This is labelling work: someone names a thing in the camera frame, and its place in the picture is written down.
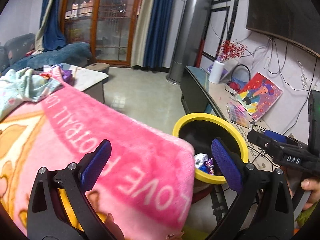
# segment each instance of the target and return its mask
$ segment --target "blue textured pad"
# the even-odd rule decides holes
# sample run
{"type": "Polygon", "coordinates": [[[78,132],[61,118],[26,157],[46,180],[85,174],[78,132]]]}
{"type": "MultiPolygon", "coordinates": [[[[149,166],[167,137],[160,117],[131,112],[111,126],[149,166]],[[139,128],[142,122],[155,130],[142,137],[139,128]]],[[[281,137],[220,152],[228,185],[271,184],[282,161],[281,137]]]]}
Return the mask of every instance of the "blue textured pad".
{"type": "Polygon", "coordinates": [[[266,130],[263,134],[265,136],[268,136],[268,137],[276,140],[277,142],[287,143],[287,138],[282,134],[279,134],[279,133],[276,133],[276,132],[273,132],[270,130],[266,130]]]}
{"type": "Polygon", "coordinates": [[[85,170],[80,174],[80,187],[82,192],[92,190],[100,176],[100,173],[111,156],[111,143],[108,140],[104,140],[93,154],[94,157],[85,170]]]}
{"type": "Polygon", "coordinates": [[[242,191],[242,176],[229,156],[228,150],[218,139],[214,139],[211,144],[211,151],[229,187],[240,194],[242,191]]]}

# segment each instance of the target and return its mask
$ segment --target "blue curtain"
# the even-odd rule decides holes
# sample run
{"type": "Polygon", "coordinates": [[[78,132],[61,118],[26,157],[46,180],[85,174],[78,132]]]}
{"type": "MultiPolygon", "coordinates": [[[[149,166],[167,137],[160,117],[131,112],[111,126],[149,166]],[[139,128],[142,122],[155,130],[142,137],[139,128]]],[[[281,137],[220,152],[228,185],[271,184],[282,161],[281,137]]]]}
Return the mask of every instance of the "blue curtain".
{"type": "Polygon", "coordinates": [[[162,67],[173,0],[154,0],[143,59],[144,67],[162,67]]]}
{"type": "MultiPolygon", "coordinates": [[[[45,10],[48,6],[49,0],[42,1],[41,8],[41,17],[40,17],[40,26],[42,23],[42,19],[45,14],[45,10]]],[[[47,24],[44,29],[42,46],[44,50],[55,50],[59,48],[63,48],[66,45],[66,39],[62,34],[59,27],[59,2],[60,0],[54,0],[47,24]]]]}

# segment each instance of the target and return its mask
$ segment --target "tiled floor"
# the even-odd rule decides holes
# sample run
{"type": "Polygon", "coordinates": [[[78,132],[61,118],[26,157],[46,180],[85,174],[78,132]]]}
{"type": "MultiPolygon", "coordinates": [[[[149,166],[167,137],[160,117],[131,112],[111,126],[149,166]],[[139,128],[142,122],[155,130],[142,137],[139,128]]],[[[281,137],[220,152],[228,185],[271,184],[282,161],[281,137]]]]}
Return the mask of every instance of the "tiled floor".
{"type": "Polygon", "coordinates": [[[113,109],[171,134],[185,115],[179,86],[166,81],[167,73],[111,67],[104,84],[105,103],[113,109]]]}

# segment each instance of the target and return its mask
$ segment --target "sofa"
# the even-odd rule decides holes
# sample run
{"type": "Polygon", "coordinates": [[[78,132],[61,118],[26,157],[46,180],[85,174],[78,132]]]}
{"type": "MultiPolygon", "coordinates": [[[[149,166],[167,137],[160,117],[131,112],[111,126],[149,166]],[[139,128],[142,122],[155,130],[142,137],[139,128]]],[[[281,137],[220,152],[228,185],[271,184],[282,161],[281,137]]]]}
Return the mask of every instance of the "sofa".
{"type": "Polygon", "coordinates": [[[68,44],[61,49],[26,57],[26,53],[34,49],[34,44],[35,35],[33,33],[7,41],[3,47],[0,47],[0,73],[4,75],[9,69],[15,71],[26,67],[39,69],[43,65],[60,63],[84,67],[88,59],[92,57],[90,45],[86,42],[68,44]]]}

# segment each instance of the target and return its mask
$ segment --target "painting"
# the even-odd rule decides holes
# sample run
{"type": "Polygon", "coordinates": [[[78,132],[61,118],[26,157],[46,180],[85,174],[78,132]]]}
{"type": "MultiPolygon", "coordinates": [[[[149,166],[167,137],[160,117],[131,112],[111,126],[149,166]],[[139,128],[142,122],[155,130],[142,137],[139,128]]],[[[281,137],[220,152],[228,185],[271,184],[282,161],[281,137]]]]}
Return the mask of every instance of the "painting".
{"type": "Polygon", "coordinates": [[[254,121],[258,121],[282,95],[282,90],[260,73],[239,91],[238,101],[254,121]]]}

